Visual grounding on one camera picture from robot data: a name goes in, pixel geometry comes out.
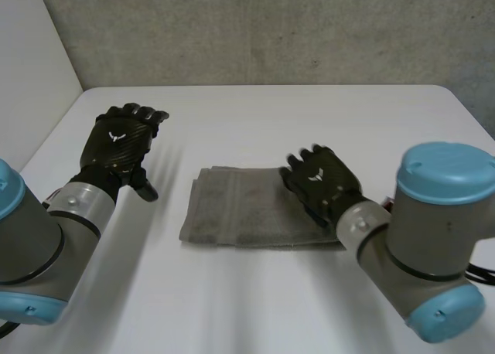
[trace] light blue end cap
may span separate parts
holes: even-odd
[[[424,203],[474,203],[495,192],[495,158],[465,144],[416,145],[402,158],[397,186]]]
[[[0,220],[21,203],[25,192],[26,184],[21,175],[0,159]]]
[[[485,299],[472,284],[453,288],[417,307],[406,321],[426,342],[442,342],[471,327],[481,316]]]
[[[51,325],[67,306],[66,301],[35,294],[0,292],[0,319],[25,325]]]

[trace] gray towel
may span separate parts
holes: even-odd
[[[323,229],[306,214],[277,168],[202,169],[179,238],[237,247],[338,242],[334,229]]]

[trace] concrete wall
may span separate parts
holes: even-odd
[[[0,0],[0,158],[24,167],[81,93],[43,0]]]
[[[495,0],[45,0],[83,87],[433,83],[495,134]]]

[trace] white table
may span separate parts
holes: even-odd
[[[470,332],[420,341],[346,252],[181,244],[189,191],[212,165],[276,167],[314,142],[349,165],[366,196],[394,193],[402,153],[423,141],[495,142],[435,86],[125,87],[85,92],[23,170],[43,199],[79,171],[94,119],[135,101],[170,113],[145,160],[160,200],[121,191],[112,221],[63,317],[21,326],[9,354],[493,353],[495,288]],[[474,260],[495,267],[495,243]]]

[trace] gray wall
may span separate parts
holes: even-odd
[[[84,88],[434,83],[495,135],[495,0],[44,0]]]

